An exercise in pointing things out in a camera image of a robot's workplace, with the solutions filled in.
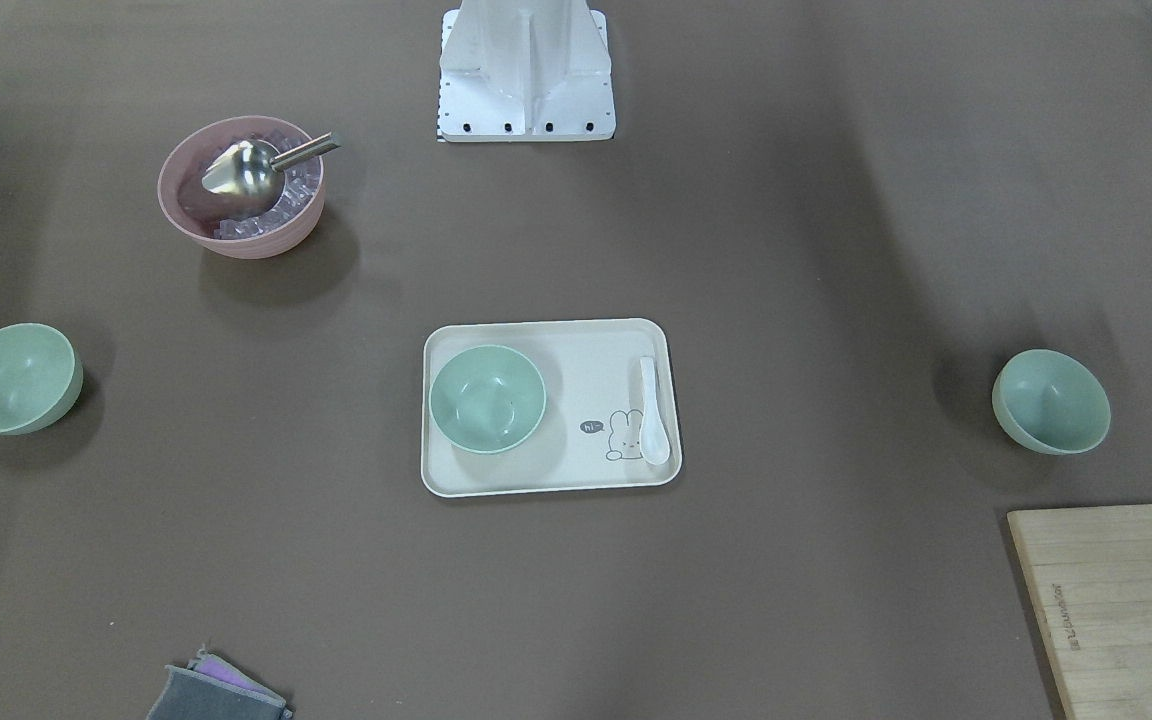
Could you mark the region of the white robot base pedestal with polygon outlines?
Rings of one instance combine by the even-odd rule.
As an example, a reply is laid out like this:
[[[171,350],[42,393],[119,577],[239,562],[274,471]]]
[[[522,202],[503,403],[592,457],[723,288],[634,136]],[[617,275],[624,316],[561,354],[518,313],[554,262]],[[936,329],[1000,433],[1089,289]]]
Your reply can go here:
[[[444,14],[435,137],[611,141],[608,23],[585,1],[463,1]]]

